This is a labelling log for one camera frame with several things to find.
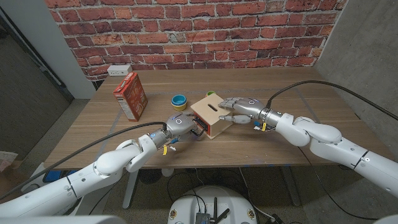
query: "wooden table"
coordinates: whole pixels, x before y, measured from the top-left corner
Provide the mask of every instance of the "wooden table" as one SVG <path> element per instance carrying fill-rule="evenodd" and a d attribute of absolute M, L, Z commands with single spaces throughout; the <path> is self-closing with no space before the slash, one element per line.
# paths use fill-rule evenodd
<path fill-rule="evenodd" d="M 77 117 L 70 129 L 45 161 L 45 167 L 77 149 L 129 126 L 151 121 L 166 121 L 175 111 L 170 104 L 176 94 L 188 99 L 188 106 L 213 90 L 222 97 L 253 97 L 264 104 L 277 90 L 302 80 L 322 80 L 313 68 L 242 68 L 206 70 L 154 70 L 138 72 L 149 103 L 139 122 L 129 122 L 112 91 L 123 77 L 108 77 Z M 372 131 L 330 86 L 305 84 L 279 95 L 272 108 L 295 117 L 306 116 L 314 121 L 338 128 L 343 136 L 386 158 L 394 159 Z M 137 139 L 156 130 L 149 126 L 120 134 L 82 152 L 58 169 L 79 169 L 92 163 L 101 153 L 114 150 L 127 139 Z M 144 168 L 299 166 L 308 165 L 302 153 L 280 134 L 253 130 L 253 124 L 234 124 L 209 140 L 203 136 L 195 142 L 175 144 L 177 151 L 163 156 L 158 151 Z M 332 164 L 303 148 L 314 164 Z"/>

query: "silver robotic hand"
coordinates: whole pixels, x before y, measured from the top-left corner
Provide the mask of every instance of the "silver robotic hand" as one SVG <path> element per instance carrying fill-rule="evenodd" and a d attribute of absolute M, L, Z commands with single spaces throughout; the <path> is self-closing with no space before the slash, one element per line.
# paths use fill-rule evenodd
<path fill-rule="evenodd" d="M 261 119 L 266 114 L 266 106 L 253 98 L 232 97 L 218 104 L 219 107 L 232 108 L 242 115 L 220 116 L 219 119 L 238 124 L 248 124 L 252 118 Z"/>

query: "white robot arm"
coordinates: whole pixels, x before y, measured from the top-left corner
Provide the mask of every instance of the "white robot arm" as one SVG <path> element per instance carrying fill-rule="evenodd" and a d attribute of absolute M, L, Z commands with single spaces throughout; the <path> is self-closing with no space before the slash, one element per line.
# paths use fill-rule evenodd
<path fill-rule="evenodd" d="M 227 98 L 219 106 L 234 108 L 243 114 L 239 116 L 263 120 L 294 146 L 301 147 L 311 142 L 310 150 L 315 155 L 353 169 L 398 197 L 398 163 L 343 138 L 335 127 L 317 124 L 310 118 L 298 117 L 294 120 L 292 115 L 267 109 L 252 98 Z M 236 116 L 221 116 L 220 119 L 237 120 Z"/>
<path fill-rule="evenodd" d="M 138 143 L 124 141 L 115 151 L 103 154 L 78 172 L 1 204 L 0 219 L 61 215 L 82 196 L 116 183 L 122 176 L 123 167 L 128 172 L 135 172 L 170 139 L 197 132 L 192 118 L 181 113 L 173 114 L 166 124 L 166 130 L 145 134 Z"/>

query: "black cable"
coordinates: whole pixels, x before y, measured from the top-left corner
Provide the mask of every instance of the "black cable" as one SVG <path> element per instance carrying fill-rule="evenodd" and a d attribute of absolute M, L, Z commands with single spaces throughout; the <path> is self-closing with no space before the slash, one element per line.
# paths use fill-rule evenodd
<path fill-rule="evenodd" d="M 326 190 L 325 186 L 323 185 L 321 178 L 319 178 L 319 175 L 317 173 L 317 171 L 315 170 L 315 168 L 313 167 L 311 161 L 308 159 L 308 157 L 305 155 L 305 153 L 301 150 L 300 147 L 298 147 L 298 149 L 301 151 L 301 153 L 304 155 L 304 157 L 307 159 L 307 161 L 310 163 L 312 170 L 314 171 L 315 175 L 317 175 L 318 181 L 322 186 L 322 189 L 325 191 L 325 193 L 329 196 L 329 198 L 335 203 L 335 205 L 337 205 L 337 207 L 339 207 L 343 212 L 345 212 L 348 215 L 351 215 L 352 217 L 355 218 L 360 218 L 360 219 L 364 219 L 364 220 L 379 220 L 378 218 L 366 218 L 366 217 L 361 217 L 361 216 L 357 216 L 357 215 L 353 215 L 350 212 L 347 212 L 346 210 L 344 210 L 340 205 L 337 204 L 337 202 L 335 201 L 335 199 L 333 199 L 331 197 L 331 195 L 329 194 L 329 192 Z"/>
<path fill-rule="evenodd" d="M 117 136 L 118 134 L 125 133 L 126 131 L 130 131 L 130 130 L 137 129 L 137 128 L 141 128 L 141 127 L 145 127 L 145 126 L 155 125 L 155 124 L 162 124 L 162 125 L 163 125 L 163 130 L 166 130 L 166 129 L 167 129 L 167 124 L 166 124 L 165 122 L 150 122 L 150 123 L 135 125 L 135 126 L 133 126 L 133 127 L 126 128 L 126 129 L 123 129 L 123 130 L 121 130 L 121 131 L 115 132 L 115 133 L 113 133 L 113 134 L 107 135 L 107 136 L 105 136 L 105 137 L 103 137 L 103 138 L 101 138 L 101 139 L 99 139 L 99 140 L 96 140 L 96 141 L 94 141 L 94 142 L 88 144 L 87 146 L 85 146 L 85 147 L 83 147 L 83 148 L 81 148 L 81 149 L 75 151 L 74 153 L 72 153 L 72 154 L 70 154 L 69 156 L 67 156 L 67 157 L 65 157 L 65 158 L 63 158 L 63 159 L 61 159 L 60 161 L 58 161 L 58 162 L 52 164 L 52 165 L 49 166 L 48 168 L 46 168 L 46 169 L 44 169 L 43 171 L 39 172 L 38 174 L 33 175 L 31 178 L 27 179 L 27 180 L 24 181 L 23 183 L 19 184 L 18 186 L 14 187 L 13 189 L 9 190 L 7 193 L 5 193 L 4 195 L 2 195 L 2 196 L 0 197 L 0 200 L 4 199 L 5 197 L 7 197 L 7 196 L 9 196 L 10 194 L 14 193 L 15 191 L 19 190 L 20 188 L 22 188 L 23 186 L 25 186 L 26 184 L 28 184 L 28 183 L 31 182 L 32 180 L 34 180 L 34 179 L 40 177 L 41 175 L 45 174 L 45 173 L 48 172 L 49 170 L 52 170 L 52 169 L 56 168 L 57 166 L 59 166 L 59 165 L 62 164 L 63 162 L 65 162 L 65 161 L 69 160 L 70 158 L 72 158 L 73 156 L 75 156 L 75 155 L 77 155 L 77 154 L 83 152 L 84 150 L 90 148 L 91 146 L 94 146 L 94 145 L 96 145 L 96 144 L 98 144 L 98 143 L 100 143 L 100 142 L 102 142 L 102 141 L 104 141 L 104 140 L 107 140 L 107 139 L 111 138 L 111 137 Z"/>
<path fill-rule="evenodd" d="M 333 87 L 335 87 L 335 88 L 339 88 L 340 90 L 346 91 L 347 93 L 349 93 L 349 94 L 351 94 L 351 95 L 357 97 L 358 99 L 367 102 L 368 104 L 370 104 L 371 106 L 375 107 L 375 108 L 378 109 L 379 111 L 385 113 L 386 115 L 388 115 L 388 116 L 390 116 L 391 118 L 394 118 L 395 120 L 398 121 L 398 116 L 396 116 L 396 115 L 394 115 L 393 113 L 389 112 L 388 110 L 382 108 L 381 106 L 379 106 L 379 105 L 373 103 L 372 101 L 366 99 L 365 97 L 363 97 L 363 96 L 361 96 L 361 95 L 359 95 L 359 94 L 357 94 L 357 93 L 355 93 L 355 92 L 353 92 L 353 91 L 351 91 L 351 90 L 349 90 L 349 89 L 347 89 L 347 88 L 345 88 L 345 87 L 342 87 L 342 86 L 340 86 L 340 85 L 337 85 L 337 84 L 334 84 L 334 83 L 330 83 L 330 82 L 320 81 L 320 80 L 305 80 L 305 81 L 302 81 L 302 82 L 294 83 L 293 85 L 290 85 L 290 86 L 288 86 L 288 87 L 285 87 L 285 88 L 279 90 L 277 93 L 273 94 L 273 96 L 269 98 L 269 100 L 268 100 L 268 102 L 267 102 L 267 105 L 266 105 L 266 108 L 267 108 L 267 109 L 270 109 L 270 108 L 271 108 L 272 100 L 273 100 L 277 95 L 279 95 L 279 94 L 283 93 L 284 91 L 289 90 L 289 89 L 291 89 L 291 88 L 293 88 L 293 87 L 295 87 L 295 86 L 299 86 L 299 85 L 306 84 L 306 83 L 318 83 L 318 84 L 324 84 L 324 85 L 333 86 Z"/>
<path fill-rule="evenodd" d="M 128 172 L 126 171 L 126 172 L 120 177 L 120 179 L 119 179 L 116 183 L 114 183 L 113 186 L 106 192 L 106 194 L 104 194 L 104 195 L 99 199 L 99 201 L 97 201 L 97 203 L 94 205 L 93 209 L 91 209 L 91 211 L 89 212 L 88 215 L 91 215 L 91 213 L 93 213 L 94 209 L 95 209 L 95 208 L 97 207 L 97 205 L 102 201 L 102 199 L 104 199 L 105 196 L 106 196 L 107 194 L 110 193 L 110 191 L 114 188 L 114 186 L 116 186 L 116 184 L 118 184 L 119 181 L 120 181 L 127 173 L 128 173 Z"/>

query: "electrical outlet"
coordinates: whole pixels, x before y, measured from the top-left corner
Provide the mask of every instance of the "electrical outlet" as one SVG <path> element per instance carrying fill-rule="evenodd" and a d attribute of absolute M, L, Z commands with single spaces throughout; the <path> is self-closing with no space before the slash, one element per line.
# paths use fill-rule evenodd
<path fill-rule="evenodd" d="M 132 72 L 131 65 L 111 65 L 108 68 L 110 76 L 126 76 L 130 72 Z"/>

